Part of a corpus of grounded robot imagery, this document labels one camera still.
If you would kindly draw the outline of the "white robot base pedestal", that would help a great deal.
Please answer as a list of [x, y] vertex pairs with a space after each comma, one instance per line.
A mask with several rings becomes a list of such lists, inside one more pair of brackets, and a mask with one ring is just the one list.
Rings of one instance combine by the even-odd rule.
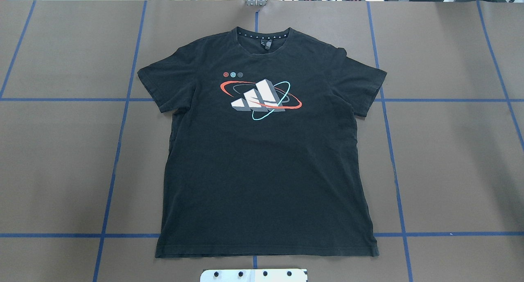
[[208, 269], [200, 276], [201, 282], [308, 282], [306, 269]]

